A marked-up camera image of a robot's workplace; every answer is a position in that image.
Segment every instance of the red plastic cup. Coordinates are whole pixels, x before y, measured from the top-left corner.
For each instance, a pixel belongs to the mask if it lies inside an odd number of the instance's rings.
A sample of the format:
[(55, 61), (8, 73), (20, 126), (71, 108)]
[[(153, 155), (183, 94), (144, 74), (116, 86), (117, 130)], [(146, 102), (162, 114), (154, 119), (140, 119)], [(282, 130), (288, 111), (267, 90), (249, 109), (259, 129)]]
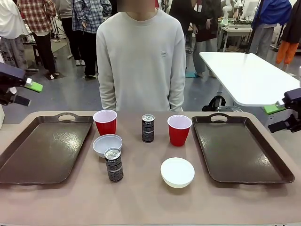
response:
[(190, 118), (184, 115), (173, 115), (167, 120), (170, 143), (176, 147), (183, 146), (192, 125)]
[(117, 113), (112, 110), (102, 110), (93, 115), (99, 134), (115, 134)]

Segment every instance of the hand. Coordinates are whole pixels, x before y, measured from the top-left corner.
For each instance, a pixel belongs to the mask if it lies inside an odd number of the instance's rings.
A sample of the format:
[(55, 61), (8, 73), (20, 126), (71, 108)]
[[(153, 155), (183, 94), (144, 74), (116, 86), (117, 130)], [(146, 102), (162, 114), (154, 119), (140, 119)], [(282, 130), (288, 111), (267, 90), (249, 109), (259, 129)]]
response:
[(192, 30), (195, 35), (198, 34), (198, 27), (195, 24), (192, 25)]
[(87, 28), (87, 23), (86, 22), (81, 22), (84, 28)]
[(212, 20), (212, 18), (211, 18), (211, 19), (207, 19), (207, 21), (206, 21), (206, 29), (207, 29), (207, 30), (210, 29), (210, 25), (212, 24), (212, 23), (211, 23), (211, 20)]

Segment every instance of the orange pants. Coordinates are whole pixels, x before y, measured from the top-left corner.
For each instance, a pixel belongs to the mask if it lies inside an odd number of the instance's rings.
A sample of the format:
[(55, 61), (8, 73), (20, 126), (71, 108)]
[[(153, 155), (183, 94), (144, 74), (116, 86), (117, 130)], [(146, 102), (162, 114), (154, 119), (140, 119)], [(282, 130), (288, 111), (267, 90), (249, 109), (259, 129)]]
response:
[(284, 64), (289, 65), (293, 57), (298, 49), (299, 43), (289, 43), (286, 41), (282, 41), (281, 46), (279, 48), (276, 64), (280, 64), (284, 59)]

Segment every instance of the soda can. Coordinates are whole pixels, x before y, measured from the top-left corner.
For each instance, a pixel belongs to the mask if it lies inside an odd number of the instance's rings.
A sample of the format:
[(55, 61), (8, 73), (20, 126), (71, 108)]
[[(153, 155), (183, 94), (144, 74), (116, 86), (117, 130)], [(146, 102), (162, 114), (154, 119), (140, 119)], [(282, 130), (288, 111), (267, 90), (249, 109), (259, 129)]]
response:
[(107, 164), (109, 179), (120, 181), (123, 178), (123, 168), (121, 162), (121, 151), (117, 148), (110, 148), (104, 153)]
[(142, 116), (142, 141), (150, 143), (155, 137), (155, 116), (145, 114)]

